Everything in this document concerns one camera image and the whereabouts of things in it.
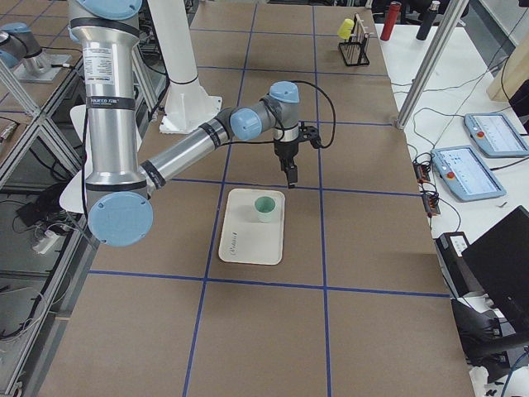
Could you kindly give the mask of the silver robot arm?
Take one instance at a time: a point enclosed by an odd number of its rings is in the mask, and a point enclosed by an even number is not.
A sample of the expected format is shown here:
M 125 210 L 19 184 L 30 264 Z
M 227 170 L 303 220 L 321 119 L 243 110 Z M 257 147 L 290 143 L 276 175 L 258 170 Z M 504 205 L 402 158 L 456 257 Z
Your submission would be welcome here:
M 221 108 L 201 86 L 188 18 L 180 1 L 152 1 L 150 15 L 169 78 L 165 121 L 185 138 L 139 161 L 133 50 L 140 39 L 138 1 L 72 1 L 69 28 L 83 48 L 86 118 L 92 172 L 84 181 L 88 226 L 109 246 L 141 240 L 153 223 L 150 196 L 231 138 L 248 141 L 274 131 L 274 149 L 295 183 L 299 93 L 280 81 L 248 108 Z

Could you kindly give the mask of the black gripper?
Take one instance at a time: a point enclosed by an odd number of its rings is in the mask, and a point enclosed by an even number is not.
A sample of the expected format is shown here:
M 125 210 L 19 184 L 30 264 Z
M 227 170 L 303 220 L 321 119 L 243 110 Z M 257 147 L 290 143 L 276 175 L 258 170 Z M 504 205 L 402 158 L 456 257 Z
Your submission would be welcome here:
M 274 141 L 274 153 L 279 158 L 281 170 L 287 177 L 289 189 L 294 189 L 298 182 L 298 167 L 294 158 L 298 154 L 297 141 Z

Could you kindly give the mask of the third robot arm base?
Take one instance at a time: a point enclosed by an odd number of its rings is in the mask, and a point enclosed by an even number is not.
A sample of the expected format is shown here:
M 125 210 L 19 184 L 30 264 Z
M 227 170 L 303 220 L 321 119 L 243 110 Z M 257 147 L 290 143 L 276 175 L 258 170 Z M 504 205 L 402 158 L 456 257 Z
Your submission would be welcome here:
M 70 55 L 44 50 L 26 23 L 1 26 L 1 61 L 21 82 L 51 83 L 70 60 Z

